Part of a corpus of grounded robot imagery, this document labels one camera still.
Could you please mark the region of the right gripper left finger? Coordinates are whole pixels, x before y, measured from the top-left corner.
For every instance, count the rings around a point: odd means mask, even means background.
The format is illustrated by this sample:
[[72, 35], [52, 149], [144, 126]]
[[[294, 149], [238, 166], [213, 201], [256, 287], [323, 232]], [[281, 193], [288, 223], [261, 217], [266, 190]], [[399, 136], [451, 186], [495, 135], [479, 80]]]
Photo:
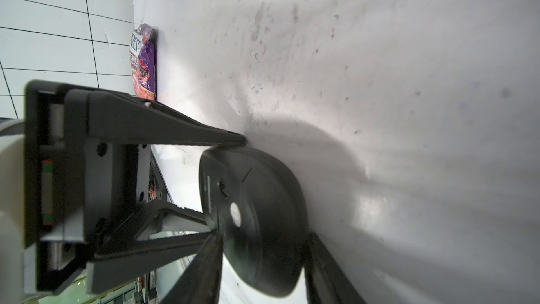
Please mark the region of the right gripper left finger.
[[223, 238], [211, 232], [195, 258], [161, 303], [218, 303], [222, 281]]

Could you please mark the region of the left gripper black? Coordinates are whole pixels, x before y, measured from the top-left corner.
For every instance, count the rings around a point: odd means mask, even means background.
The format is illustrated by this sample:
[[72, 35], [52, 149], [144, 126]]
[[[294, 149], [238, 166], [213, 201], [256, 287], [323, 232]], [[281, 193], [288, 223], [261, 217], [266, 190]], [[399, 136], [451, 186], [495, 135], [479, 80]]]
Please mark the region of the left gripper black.
[[[210, 236], [202, 213], [142, 206], [149, 144], [236, 146], [244, 135], [111, 90], [32, 80], [25, 93], [26, 294], [59, 294], [86, 266], [87, 291], [101, 294], [198, 253]], [[185, 235], [150, 239], [159, 219]]]

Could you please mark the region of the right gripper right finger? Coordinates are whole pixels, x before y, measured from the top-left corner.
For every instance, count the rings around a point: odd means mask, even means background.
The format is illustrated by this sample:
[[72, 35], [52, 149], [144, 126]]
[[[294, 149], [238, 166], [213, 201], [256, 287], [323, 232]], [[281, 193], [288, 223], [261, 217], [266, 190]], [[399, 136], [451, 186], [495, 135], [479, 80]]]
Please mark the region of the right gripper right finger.
[[308, 303], [367, 304], [314, 232], [309, 234], [307, 246], [305, 284]]

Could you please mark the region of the black wireless mouse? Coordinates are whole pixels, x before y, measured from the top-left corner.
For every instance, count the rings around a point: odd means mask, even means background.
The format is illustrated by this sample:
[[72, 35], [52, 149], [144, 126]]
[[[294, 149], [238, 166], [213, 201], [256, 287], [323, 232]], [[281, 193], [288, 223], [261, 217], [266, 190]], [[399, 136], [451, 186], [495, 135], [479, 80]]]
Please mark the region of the black wireless mouse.
[[249, 146], [214, 147], [201, 155], [198, 181], [205, 221], [222, 234], [236, 274], [265, 295], [287, 297], [305, 264], [309, 232], [293, 172]]

